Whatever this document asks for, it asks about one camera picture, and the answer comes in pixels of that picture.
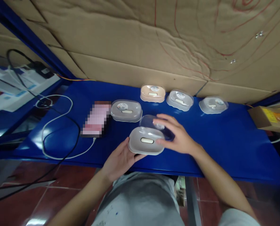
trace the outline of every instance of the power adapter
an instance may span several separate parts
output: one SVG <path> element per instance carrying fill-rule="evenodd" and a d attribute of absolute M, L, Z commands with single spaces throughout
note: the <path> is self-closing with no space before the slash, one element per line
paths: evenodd
<path fill-rule="evenodd" d="M 34 69 L 39 75 L 41 75 L 45 79 L 51 78 L 54 75 L 53 72 L 51 72 L 43 63 L 39 61 L 29 63 L 28 67 Z"/>

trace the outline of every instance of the phone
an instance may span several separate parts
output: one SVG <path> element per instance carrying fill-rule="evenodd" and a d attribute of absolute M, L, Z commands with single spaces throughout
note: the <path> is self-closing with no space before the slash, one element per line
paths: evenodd
<path fill-rule="evenodd" d="M 85 119 L 81 137 L 102 137 L 111 118 L 111 101 L 95 101 L 90 114 Z"/>

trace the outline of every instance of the transparent container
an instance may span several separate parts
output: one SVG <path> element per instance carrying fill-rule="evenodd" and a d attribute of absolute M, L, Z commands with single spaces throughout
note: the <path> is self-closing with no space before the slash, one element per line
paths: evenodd
<path fill-rule="evenodd" d="M 162 103 L 165 100 L 165 89 L 161 86 L 144 85 L 141 87 L 142 101 Z"/>
<path fill-rule="evenodd" d="M 145 115 L 141 118 L 139 126 L 160 130 L 163 133 L 165 140 L 172 141 L 175 135 L 164 125 L 153 124 L 153 119 L 155 118 L 157 117 L 153 115 Z"/>
<path fill-rule="evenodd" d="M 201 110 L 206 114 L 219 114 L 228 109 L 229 104 L 218 96 L 208 96 L 199 102 Z"/>
<path fill-rule="evenodd" d="M 130 133 L 128 148 L 136 154 L 158 155 L 164 147 L 156 143 L 157 139 L 164 139 L 161 131 L 140 126 Z"/>
<path fill-rule="evenodd" d="M 137 101 L 116 100 L 112 103 L 111 115 L 116 121 L 138 122 L 142 117 L 142 108 Z"/>
<path fill-rule="evenodd" d="M 170 92 L 166 101 L 169 106 L 182 111 L 188 111 L 193 105 L 194 99 L 191 95 L 188 95 L 181 90 L 174 89 Z"/>

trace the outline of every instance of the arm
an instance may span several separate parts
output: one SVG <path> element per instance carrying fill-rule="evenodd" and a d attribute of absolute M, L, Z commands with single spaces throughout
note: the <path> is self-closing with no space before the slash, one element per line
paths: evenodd
<path fill-rule="evenodd" d="M 208 155 L 201 145 L 188 135 L 184 127 L 172 116 L 159 114 L 157 117 L 161 119 L 154 119 L 154 123 L 163 124 L 175 134 L 172 142 L 161 139 L 157 142 L 165 148 L 190 154 L 222 203 L 241 210 L 257 220 L 252 207 L 237 183 Z"/>
<path fill-rule="evenodd" d="M 90 180 L 90 182 L 57 213 L 48 226 L 81 225 L 89 212 L 107 191 L 111 184 L 138 160 L 146 155 L 135 156 L 128 147 L 129 138 L 126 138 L 111 153 L 103 168 Z"/>

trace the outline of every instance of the blue tabletop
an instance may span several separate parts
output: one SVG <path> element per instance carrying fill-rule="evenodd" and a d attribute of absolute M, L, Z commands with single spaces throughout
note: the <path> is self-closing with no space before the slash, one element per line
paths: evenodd
<path fill-rule="evenodd" d="M 61 83 L 61 80 L 57 81 L 41 94 L 45 96 L 49 95 L 51 92 L 59 88 Z M 5 133 L 11 133 L 13 130 L 15 130 L 28 117 L 36 102 L 37 99 L 33 98 L 14 112 L 1 110 L 0 136 L 4 135 Z"/>
<path fill-rule="evenodd" d="M 199 107 L 200 98 L 194 98 L 194 105 L 183 112 L 163 103 L 144 102 L 140 99 L 140 89 L 111 83 L 87 81 L 74 82 L 64 95 L 74 104 L 68 116 L 76 120 L 80 127 L 85 122 L 94 101 L 115 101 L 127 99 L 138 101 L 143 115 L 165 113 L 174 116 L 189 135 L 210 154 L 234 179 L 247 181 L 280 182 L 280 157 L 270 143 L 265 131 L 254 125 L 247 112 L 247 106 L 229 103 L 229 108 L 221 114 L 207 115 Z M 61 97 L 54 106 L 66 112 L 70 101 Z M 51 119 L 59 116 L 50 110 L 14 151 L 12 158 L 57 163 L 45 157 L 41 151 L 41 129 Z M 94 146 L 84 155 L 68 159 L 64 164 L 101 167 L 110 153 L 138 126 L 138 123 L 109 122 L 106 134 L 97 138 Z M 46 128 L 50 134 L 45 140 L 47 153 L 64 157 L 74 146 L 78 136 L 77 127 L 67 118 L 53 121 Z M 79 138 L 73 155 L 84 152 L 92 144 L 92 138 Z M 160 155 L 147 156 L 138 161 L 132 170 L 172 175 L 202 176 L 202 172 L 191 156 L 165 149 Z"/>

